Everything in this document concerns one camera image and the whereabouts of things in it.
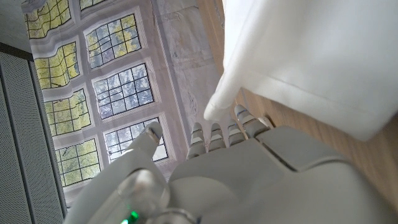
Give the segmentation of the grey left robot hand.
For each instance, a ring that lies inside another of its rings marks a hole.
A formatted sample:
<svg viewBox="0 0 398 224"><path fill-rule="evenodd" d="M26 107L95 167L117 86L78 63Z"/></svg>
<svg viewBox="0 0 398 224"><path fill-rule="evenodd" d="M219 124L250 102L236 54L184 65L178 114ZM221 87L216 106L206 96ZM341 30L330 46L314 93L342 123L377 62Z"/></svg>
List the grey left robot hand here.
<svg viewBox="0 0 398 224"><path fill-rule="evenodd" d="M396 223L397 212L349 161L245 107L224 138L195 123L169 179L152 161L162 128L149 123L79 194L65 223Z"/></svg>

